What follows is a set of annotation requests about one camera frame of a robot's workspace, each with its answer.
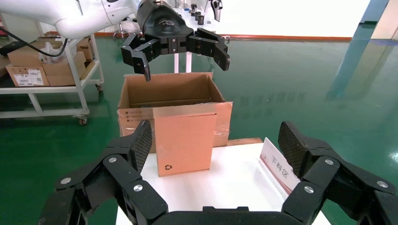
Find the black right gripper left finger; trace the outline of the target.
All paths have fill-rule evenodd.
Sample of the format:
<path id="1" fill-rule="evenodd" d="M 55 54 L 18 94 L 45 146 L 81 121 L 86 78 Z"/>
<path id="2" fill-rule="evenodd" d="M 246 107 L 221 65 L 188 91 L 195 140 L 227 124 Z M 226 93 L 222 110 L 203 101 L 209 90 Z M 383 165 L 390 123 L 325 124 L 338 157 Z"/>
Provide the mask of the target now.
<path id="1" fill-rule="evenodd" d="M 39 225 L 85 225 L 98 206 L 115 199 L 134 225 L 151 225 L 168 205 L 141 176 L 152 146 L 150 121 L 113 139 L 100 156 L 61 176 L 38 219 Z"/>

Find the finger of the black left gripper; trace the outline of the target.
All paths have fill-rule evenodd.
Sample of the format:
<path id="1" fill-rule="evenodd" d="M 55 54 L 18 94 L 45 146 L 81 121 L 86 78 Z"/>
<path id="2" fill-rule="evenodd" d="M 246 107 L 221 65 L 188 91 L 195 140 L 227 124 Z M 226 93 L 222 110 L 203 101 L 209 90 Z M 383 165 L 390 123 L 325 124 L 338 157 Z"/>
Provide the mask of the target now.
<path id="1" fill-rule="evenodd" d="M 188 52 L 212 57 L 215 63 L 227 71 L 230 66 L 230 55 L 225 38 L 209 30 L 198 28 L 186 40 Z"/>
<path id="2" fill-rule="evenodd" d="M 123 62 L 132 66 L 136 74 L 142 74 L 145 80 L 151 80 L 149 62 L 160 55 L 168 54 L 169 38 L 144 32 L 130 34 L 122 43 Z"/>

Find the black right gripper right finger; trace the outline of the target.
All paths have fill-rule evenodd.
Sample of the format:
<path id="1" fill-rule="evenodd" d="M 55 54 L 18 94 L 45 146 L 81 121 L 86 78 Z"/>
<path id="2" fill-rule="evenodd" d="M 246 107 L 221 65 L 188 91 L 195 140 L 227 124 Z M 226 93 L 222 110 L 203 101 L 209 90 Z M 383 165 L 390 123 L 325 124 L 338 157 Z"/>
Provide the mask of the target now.
<path id="1" fill-rule="evenodd" d="M 283 213 L 310 225 L 330 200 L 359 225 L 397 224 L 397 189 L 386 179 L 347 162 L 327 142 L 302 134 L 290 121 L 280 125 L 278 145 L 299 179 Z"/>

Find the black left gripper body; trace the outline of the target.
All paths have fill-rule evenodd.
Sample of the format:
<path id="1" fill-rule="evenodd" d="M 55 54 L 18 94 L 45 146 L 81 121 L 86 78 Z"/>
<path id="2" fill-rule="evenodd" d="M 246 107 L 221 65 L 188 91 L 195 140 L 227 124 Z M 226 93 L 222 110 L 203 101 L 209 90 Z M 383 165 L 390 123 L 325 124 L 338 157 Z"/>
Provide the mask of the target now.
<path id="1" fill-rule="evenodd" d="M 137 22 L 154 55 L 185 53 L 194 30 L 169 5 L 143 0 L 137 11 Z"/>

